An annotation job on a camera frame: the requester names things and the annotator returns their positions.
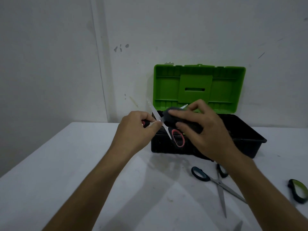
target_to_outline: person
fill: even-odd
[[[236,148],[220,117],[203,100],[191,103],[186,111],[169,113],[202,125],[202,133],[197,134],[184,123],[176,124],[202,154],[229,172],[263,230],[308,230],[308,220],[258,170],[253,160]],[[143,128],[142,119],[154,123]],[[161,126],[147,112],[133,111],[123,117],[104,157],[43,231],[92,230],[117,176]]]

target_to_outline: person's right hand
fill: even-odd
[[[201,113],[193,112],[197,108]],[[203,127],[203,131],[197,134],[188,125],[182,122],[176,123],[203,155],[217,163],[224,165],[227,155],[240,153],[221,118],[203,100],[191,103],[187,111],[169,110],[169,114],[197,122]]]

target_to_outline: toolbox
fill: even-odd
[[[267,140],[232,113],[236,112],[246,69],[244,67],[215,67],[198,65],[154,67],[153,105],[160,116],[169,107],[181,107],[198,99],[204,100],[223,120],[237,148],[250,158],[256,156]],[[162,127],[151,140],[156,153],[202,155],[187,136],[185,145],[174,146]]]

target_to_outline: white wall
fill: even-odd
[[[113,82],[114,120],[130,110],[149,111],[154,66],[174,62],[244,66],[239,117],[252,126],[308,127],[308,0],[96,3],[94,22],[104,23],[101,39],[108,40],[103,79]]]
[[[72,121],[106,122],[90,0],[0,0],[0,176]]]

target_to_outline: white table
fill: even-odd
[[[71,123],[0,178],[0,230],[41,230],[102,158],[118,124]],[[287,197],[288,179],[308,185],[308,129],[255,128],[268,142],[255,162]],[[192,166],[216,177],[215,163],[187,155],[137,153],[117,178],[93,230],[260,230],[249,207],[192,177]],[[230,177],[223,182],[240,193]],[[308,203],[297,205],[308,217]]]

